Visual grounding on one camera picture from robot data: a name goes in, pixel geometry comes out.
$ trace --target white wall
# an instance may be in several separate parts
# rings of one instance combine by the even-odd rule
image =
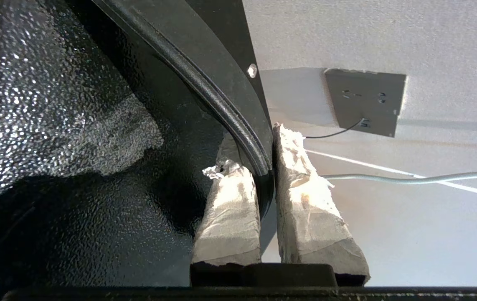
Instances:
[[[321,154],[424,176],[477,171],[477,0],[244,6],[273,122],[305,135],[340,130],[324,69],[408,76],[396,138],[349,131],[306,141],[319,173],[401,176]],[[477,193],[439,184],[333,183],[369,261],[371,286],[477,286]],[[459,184],[477,188],[477,180]]]

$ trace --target white stripe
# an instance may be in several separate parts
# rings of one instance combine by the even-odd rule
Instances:
[[[367,162],[361,162],[361,161],[353,160],[353,159],[350,159],[350,158],[344,158],[344,157],[330,155],[330,154],[326,154],[326,153],[315,152],[314,150],[309,150],[309,149],[306,149],[305,151],[308,152],[308,153],[317,154],[317,155],[320,155],[320,156],[325,156],[325,157],[333,158],[333,159],[336,159],[336,160],[341,160],[341,161],[345,161],[345,162],[349,162],[349,163],[353,163],[353,164],[358,164],[358,165],[361,165],[361,166],[366,166],[366,167],[370,167],[370,168],[374,168],[374,169],[387,171],[388,173],[398,173],[399,175],[410,176],[410,177],[414,177],[414,178],[417,178],[417,179],[426,178],[424,176],[416,175],[414,173],[408,173],[406,171],[402,171],[402,170],[398,170],[398,169],[379,166],[379,165],[376,165],[376,164],[370,164],[370,163],[367,163]],[[454,184],[454,183],[450,183],[450,182],[439,182],[438,184],[477,193],[477,188],[473,188],[473,187],[469,187],[469,186]]]

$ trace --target crumpled paper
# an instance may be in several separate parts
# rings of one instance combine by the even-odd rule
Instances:
[[[326,263],[337,274],[370,278],[368,263],[311,164],[304,137],[276,124],[277,238],[283,263]]]
[[[194,239],[192,263],[250,265],[261,261],[254,178],[246,167],[228,158],[233,157],[226,151],[233,149],[230,141],[233,139],[227,135],[218,165],[203,170],[213,184]]]

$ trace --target screw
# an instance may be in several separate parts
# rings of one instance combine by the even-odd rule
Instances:
[[[250,67],[248,67],[248,74],[251,78],[257,76],[257,66],[255,64],[250,64]]]

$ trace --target gray metal plate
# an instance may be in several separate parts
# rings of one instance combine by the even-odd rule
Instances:
[[[395,137],[404,95],[404,74],[330,69],[325,72],[335,116],[341,128]]]

